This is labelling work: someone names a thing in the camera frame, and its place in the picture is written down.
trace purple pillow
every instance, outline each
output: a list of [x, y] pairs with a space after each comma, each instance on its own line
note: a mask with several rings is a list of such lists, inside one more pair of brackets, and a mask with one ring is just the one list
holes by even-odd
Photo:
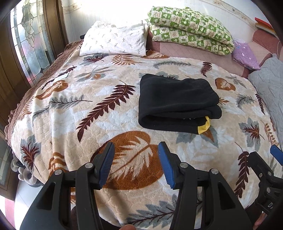
[[235, 50], [232, 52], [234, 61], [250, 70], [260, 70], [254, 53], [248, 43], [234, 40]]

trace silver bolt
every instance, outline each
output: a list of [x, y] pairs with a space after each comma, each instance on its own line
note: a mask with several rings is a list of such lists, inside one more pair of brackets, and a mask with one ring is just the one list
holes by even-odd
[[188, 164], [187, 164], [186, 162], [182, 162], [182, 163], [180, 164], [180, 167], [181, 167], [181, 168], [187, 168], [187, 167], [188, 167]]
[[62, 173], [62, 170], [61, 169], [57, 169], [56, 171], [55, 171], [55, 175], [60, 175]]
[[86, 167], [87, 169], [91, 168], [92, 166], [93, 166], [92, 163], [86, 163], [86, 164], [85, 164], [85, 167]]
[[211, 172], [212, 172], [213, 174], [219, 173], [218, 169], [211, 169]]

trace folded green quilt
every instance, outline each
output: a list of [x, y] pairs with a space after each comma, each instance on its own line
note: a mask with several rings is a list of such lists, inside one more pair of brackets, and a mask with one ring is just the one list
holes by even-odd
[[219, 20], [188, 7], [152, 7], [148, 16], [153, 41], [176, 42], [220, 55], [235, 49], [230, 32]]

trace white pillow with leaf print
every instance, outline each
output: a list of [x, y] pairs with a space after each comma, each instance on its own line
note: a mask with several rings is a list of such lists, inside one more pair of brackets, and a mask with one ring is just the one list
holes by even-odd
[[85, 34], [80, 56], [97, 53], [145, 56], [145, 33], [142, 21], [119, 28], [106, 22], [95, 22]]

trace stained glass window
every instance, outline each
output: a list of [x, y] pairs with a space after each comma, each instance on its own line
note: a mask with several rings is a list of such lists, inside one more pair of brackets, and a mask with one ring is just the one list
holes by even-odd
[[11, 10], [11, 30], [21, 67], [30, 85], [54, 62], [44, 23], [42, 0], [22, 0]]

